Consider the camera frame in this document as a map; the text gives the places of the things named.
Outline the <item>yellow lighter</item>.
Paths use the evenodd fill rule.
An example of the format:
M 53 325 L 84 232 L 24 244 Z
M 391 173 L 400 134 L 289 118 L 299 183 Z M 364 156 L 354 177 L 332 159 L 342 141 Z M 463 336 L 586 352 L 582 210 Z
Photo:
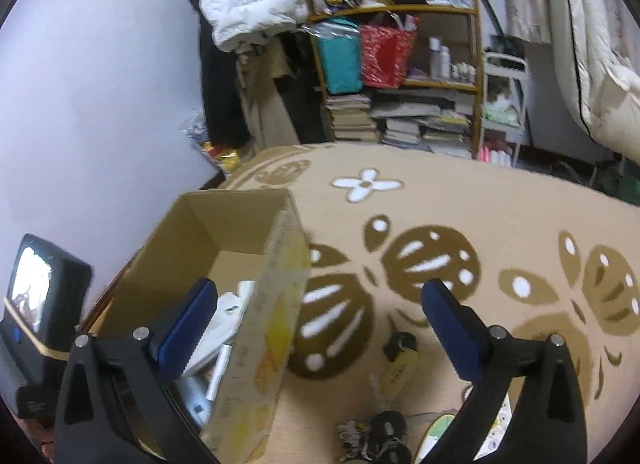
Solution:
M 416 336 L 408 332 L 395 332 L 384 345 L 383 352 L 388 367 L 380 381 L 380 392 L 387 401 L 393 401 L 418 365 Z

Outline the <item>teal bag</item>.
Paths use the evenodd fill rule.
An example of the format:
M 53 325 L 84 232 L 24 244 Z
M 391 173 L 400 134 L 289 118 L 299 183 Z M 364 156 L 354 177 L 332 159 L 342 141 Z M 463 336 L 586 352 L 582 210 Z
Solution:
M 356 94 L 362 89 L 361 39 L 357 23 L 333 18 L 312 26 L 329 94 Z

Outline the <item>wooden bookshelf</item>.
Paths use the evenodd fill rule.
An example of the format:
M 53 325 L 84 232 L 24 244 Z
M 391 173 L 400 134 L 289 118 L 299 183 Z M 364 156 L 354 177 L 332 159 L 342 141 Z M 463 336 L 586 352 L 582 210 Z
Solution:
M 425 4 L 359 6 L 357 8 L 338 10 L 334 13 L 311 13 L 307 23 L 311 25 L 332 18 L 352 18 L 360 21 L 364 18 L 374 19 L 378 14 L 391 13 L 397 13 L 400 16 L 404 14 L 420 16 L 420 22 L 427 20 L 430 23 L 435 22 L 432 16 L 438 14 L 439 29 L 442 30 L 442 33 L 434 33 L 434 35 L 440 36 L 442 43 L 449 48 L 451 63 L 458 60 L 476 68 L 474 83 L 462 83 L 461 77 L 455 82 L 452 77 L 431 78 L 408 75 L 400 86 L 401 88 L 416 89 L 442 88 L 472 94 L 473 113 L 469 131 L 471 134 L 472 158 L 477 158 L 477 148 L 480 144 L 480 121 L 482 120 L 482 102 L 480 99 L 484 96 L 480 0 L 472 0 L 472 5 L 469 7 L 444 4 L 439 0 L 428 0 Z

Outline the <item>red tote bag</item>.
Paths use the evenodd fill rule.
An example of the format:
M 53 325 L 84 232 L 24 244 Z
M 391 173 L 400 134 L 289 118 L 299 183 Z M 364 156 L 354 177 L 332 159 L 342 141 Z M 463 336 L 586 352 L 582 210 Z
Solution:
M 364 86 L 397 89 L 404 82 L 419 19 L 412 14 L 378 13 L 360 26 L 361 77 Z

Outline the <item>white remote control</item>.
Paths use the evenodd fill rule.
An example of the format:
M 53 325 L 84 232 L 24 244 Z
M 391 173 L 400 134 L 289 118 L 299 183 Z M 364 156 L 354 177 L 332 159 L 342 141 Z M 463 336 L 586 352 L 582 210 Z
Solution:
M 512 408 L 509 395 L 506 395 L 503 399 L 500 410 L 495 418 L 494 424 L 491 425 L 488 435 L 486 436 L 483 444 L 480 446 L 475 455 L 474 460 L 477 461 L 484 456 L 494 453 L 498 450 L 498 447 L 506 434 L 510 421 L 512 420 Z

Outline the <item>white charger block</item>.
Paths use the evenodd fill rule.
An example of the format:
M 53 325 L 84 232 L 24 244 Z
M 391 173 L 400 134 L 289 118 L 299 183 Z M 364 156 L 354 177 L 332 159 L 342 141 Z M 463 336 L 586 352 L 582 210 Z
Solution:
M 207 385 L 197 375 L 181 377 L 175 381 L 175 388 L 195 426 L 202 430 L 213 411 L 213 403 L 206 398 Z

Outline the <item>stack of books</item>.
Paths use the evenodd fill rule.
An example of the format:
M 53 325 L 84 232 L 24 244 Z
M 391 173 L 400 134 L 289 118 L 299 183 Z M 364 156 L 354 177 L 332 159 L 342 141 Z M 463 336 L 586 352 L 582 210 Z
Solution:
M 475 97 L 439 88 L 375 89 L 329 96 L 331 137 L 384 143 L 455 158 L 472 158 Z

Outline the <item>cardboard box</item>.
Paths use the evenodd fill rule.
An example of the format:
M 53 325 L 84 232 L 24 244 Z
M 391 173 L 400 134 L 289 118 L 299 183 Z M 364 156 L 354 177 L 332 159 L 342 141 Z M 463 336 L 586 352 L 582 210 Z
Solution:
M 285 190 L 181 195 L 73 343 L 56 460 L 261 454 L 309 266 Z

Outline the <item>dog keychain charm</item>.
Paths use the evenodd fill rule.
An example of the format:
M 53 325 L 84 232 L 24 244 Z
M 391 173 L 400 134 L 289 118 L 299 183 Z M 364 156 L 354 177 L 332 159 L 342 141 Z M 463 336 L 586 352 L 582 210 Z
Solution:
M 335 431 L 343 449 L 342 463 L 372 461 L 369 454 L 369 424 L 352 418 L 337 424 Z

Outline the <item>green oval Pochacco remote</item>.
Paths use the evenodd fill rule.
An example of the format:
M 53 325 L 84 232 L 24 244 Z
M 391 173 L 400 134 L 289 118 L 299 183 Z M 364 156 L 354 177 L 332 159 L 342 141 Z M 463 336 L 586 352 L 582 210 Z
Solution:
M 428 426 L 428 429 L 419 444 L 418 450 L 416 450 L 416 455 L 413 459 L 414 464 L 422 463 L 424 458 L 426 458 L 426 456 L 439 442 L 439 439 L 442 438 L 442 435 L 446 432 L 453 420 L 454 414 L 444 413 L 431 422 L 431 425 Z

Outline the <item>snack bags on floor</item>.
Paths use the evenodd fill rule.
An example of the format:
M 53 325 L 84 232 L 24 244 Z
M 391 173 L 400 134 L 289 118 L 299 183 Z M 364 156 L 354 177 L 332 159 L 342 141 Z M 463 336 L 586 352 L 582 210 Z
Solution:
M 180 130 L 189 139 L 191 148 L 203 155 L 226 178 L 229 178 L 254 156 L 251 141 L 239 149 L 213 143 L 209 138 L 202 110 L 193 110 L 192 114 L 181 123 Z

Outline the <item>white switch panel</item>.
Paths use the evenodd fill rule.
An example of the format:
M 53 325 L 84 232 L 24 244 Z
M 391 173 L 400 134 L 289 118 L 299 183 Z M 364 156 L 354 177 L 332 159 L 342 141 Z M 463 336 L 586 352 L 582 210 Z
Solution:
M 204 369 L 218 356 L 222 345 L 231 344 L 238 332 L 255 284 L 255 280 L 240 281 L 235 292 L 225 292 L 218 297 L 217 310 L 192 352 L 182 373 L 183 377 L 192 376 Z

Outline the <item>black key bunch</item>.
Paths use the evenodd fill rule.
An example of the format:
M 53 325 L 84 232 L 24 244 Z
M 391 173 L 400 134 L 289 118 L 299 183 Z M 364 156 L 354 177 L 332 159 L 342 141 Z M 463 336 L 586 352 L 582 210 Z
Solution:
M 390 408 L 390 402 L 380 392 L 378 377 L 371 374 L 369 380 L 376 406 L 375 414 L 365 422 L 370 425 L 369 454 L 372 461 L 347 463 L 410 463 L 412 454 L 404 444 L 407 422 L 400 412 Z

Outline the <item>white trolley rack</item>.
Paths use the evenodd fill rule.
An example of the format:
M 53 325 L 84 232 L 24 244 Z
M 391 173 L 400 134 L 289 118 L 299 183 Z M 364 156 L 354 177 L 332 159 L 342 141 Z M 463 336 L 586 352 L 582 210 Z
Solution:
M 514 168 L 526 143 L 529 68 L 525 59 L 483 52 L 477 158 Z

